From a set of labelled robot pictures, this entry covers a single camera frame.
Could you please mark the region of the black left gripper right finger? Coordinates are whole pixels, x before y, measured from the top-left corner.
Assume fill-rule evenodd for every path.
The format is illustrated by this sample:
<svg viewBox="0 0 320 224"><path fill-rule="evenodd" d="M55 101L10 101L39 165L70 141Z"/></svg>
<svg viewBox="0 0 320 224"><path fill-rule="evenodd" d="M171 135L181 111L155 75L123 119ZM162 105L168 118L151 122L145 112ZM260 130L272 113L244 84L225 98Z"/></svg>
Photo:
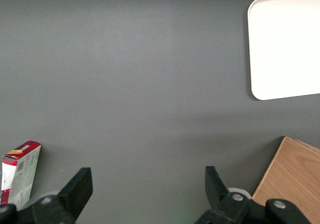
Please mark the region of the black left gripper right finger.
<svg viewBox="0 0 320 224"><path fill-rule="evenodd" d="M197 224L264 224L264 208L242 190L226 187L214 166L205 167L205 194L210 209Z"/></svg>

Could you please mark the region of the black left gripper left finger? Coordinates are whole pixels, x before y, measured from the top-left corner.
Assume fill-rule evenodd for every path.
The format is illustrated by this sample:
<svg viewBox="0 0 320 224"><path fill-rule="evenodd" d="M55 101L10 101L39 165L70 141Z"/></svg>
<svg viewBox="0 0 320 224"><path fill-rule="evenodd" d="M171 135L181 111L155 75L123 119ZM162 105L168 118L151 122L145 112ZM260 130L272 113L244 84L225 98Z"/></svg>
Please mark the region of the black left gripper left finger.
<svg viewBox="0 0 320 224"><path fill-rule="evenodd" d="M75 224L93 193L92 171L82 167L56 194L46 195L31 206L36 224Z"/></svg>

